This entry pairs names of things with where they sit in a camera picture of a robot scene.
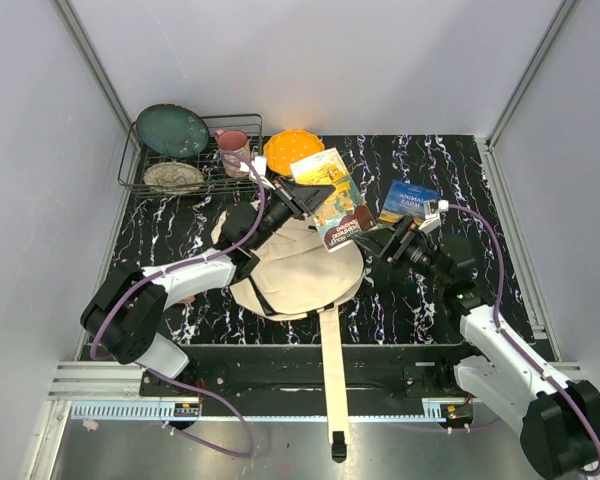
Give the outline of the yellow blue picture book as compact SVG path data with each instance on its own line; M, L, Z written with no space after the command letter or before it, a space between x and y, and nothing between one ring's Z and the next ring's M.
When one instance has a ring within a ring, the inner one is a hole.
M298 184L335 188L313 213L316 229L329 252L346 245L358 233L375 227L366 200L335 148L293 163L291 172Z

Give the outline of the cream canvas backpack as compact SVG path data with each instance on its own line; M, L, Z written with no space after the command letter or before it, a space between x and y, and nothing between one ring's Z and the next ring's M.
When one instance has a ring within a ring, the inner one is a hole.
M331 456L342 462L351 434L339 307L362 283L362 253L351 242L329 252L311 220L289 219L255 257L258 264L230 291L238 305L270 321L319 318Z

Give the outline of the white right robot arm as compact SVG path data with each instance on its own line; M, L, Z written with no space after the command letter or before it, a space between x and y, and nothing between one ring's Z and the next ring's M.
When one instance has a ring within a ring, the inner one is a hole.
M366 253L395 269L432 281L443 325L459 345L434 371L446 396L482 401L519 437L529 464L544 479L600 472L600 392L544 360L497 312L473 277L470 241L446 234L434 244L409 218L354 238Z

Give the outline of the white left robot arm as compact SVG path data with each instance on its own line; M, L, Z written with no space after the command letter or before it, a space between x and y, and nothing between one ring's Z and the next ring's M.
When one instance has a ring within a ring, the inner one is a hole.
M298 185L279 178L249 202L226 210L218 240L204 253L171 264L139 268L125 262L106 277L83 311L80 324L119 364L135 363L161 376L176 396L195 386L188 355L158 333L163 312L188 297L222 289L247 278L260 248L289 219L304 220L335 192L332 185Z

